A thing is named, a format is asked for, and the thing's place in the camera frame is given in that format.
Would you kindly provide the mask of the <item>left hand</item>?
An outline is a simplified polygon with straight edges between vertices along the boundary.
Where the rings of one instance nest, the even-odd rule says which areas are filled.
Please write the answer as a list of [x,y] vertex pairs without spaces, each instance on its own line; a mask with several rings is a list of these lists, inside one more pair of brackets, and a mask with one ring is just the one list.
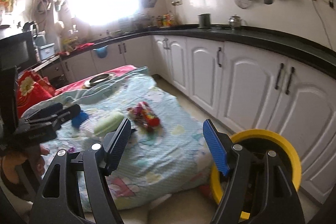
[[[45,173],[45,160],[43,159],[43,156],[47,156],[49,154],[50,150],[45,146],[40,145],[40,156],[37,160],[35,160],[35,167],[33,167],[40,176]],[[16,171],[16,167],[24,164],[28,160],[29,157],[23,152],[9,152],[2,158],[2,170],[9,182],[19,184],[20,179]]]

